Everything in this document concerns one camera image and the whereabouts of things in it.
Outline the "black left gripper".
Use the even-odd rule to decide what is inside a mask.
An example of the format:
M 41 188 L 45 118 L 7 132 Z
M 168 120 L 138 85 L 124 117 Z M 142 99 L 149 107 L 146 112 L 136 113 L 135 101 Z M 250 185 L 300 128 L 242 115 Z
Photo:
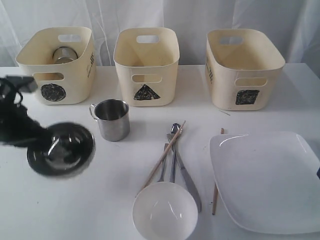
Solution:
M 28 116 L 22 93 L 38 85 L 32 76 L 6 75 L 0 79 L 0 143 L 18 148 L 45 148 L 48 130 Z

